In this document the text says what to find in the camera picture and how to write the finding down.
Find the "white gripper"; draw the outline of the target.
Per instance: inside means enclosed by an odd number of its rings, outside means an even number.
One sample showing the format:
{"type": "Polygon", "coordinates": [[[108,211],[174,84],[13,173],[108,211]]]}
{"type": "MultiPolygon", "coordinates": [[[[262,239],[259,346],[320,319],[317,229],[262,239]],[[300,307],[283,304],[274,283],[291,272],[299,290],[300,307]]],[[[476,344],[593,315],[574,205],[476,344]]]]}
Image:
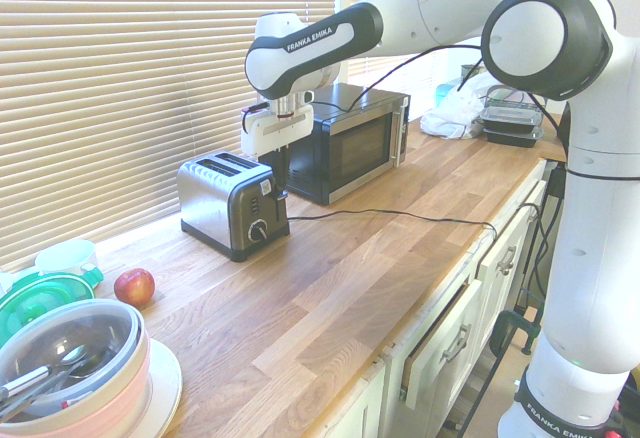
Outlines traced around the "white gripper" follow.
{"type": "Polygon", "coordinates": [[[241,116],[241,149],[244,154],[262,156],[281,147],[272,154],[275,186],[280,193],[287,186],[290,166],[290,147],[286,145],[312,132],[313,107],[305,105],[292,116],[281,118],[271,112],[267,103],[261,103],[243,109],[241,116]]]}

